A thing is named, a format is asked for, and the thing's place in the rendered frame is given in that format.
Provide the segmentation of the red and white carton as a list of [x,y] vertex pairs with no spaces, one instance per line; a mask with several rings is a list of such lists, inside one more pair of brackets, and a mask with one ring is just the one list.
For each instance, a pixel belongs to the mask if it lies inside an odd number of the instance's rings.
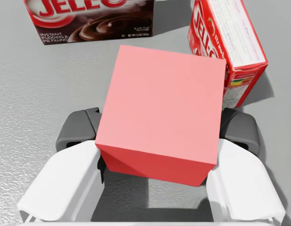
[[243,0],[195,0],[188,40],[194,55],[226,60],[223,107],[240,107],[268,66]]

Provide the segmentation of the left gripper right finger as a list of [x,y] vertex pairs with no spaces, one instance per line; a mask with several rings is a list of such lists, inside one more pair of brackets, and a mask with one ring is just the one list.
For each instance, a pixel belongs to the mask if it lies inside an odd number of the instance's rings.
[[255,119],[225,108],[219,138],[217,165],[206,180],[213,220],[227,224],[281,224],[286,211],[259,159]]

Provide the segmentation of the brown and red carton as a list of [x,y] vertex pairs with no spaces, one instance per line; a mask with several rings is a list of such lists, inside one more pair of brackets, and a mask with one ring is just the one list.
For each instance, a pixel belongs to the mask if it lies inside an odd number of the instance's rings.
[[23,0],[44,45],[151,37],[154,0]]

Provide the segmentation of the pink cube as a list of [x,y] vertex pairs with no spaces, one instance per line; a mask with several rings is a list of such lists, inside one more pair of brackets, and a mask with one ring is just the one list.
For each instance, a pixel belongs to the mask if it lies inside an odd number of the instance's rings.
[[217,164],[225,68],[121,45],[95,140],[108,169],[200,186]]

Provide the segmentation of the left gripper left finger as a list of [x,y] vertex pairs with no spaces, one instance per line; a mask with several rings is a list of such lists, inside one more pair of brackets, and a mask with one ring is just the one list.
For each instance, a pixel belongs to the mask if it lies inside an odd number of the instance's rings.
[[17,204],[23,222],[90,222],[104,191],[105,162],[95,145],[99,108],[66,118],[54,154]]

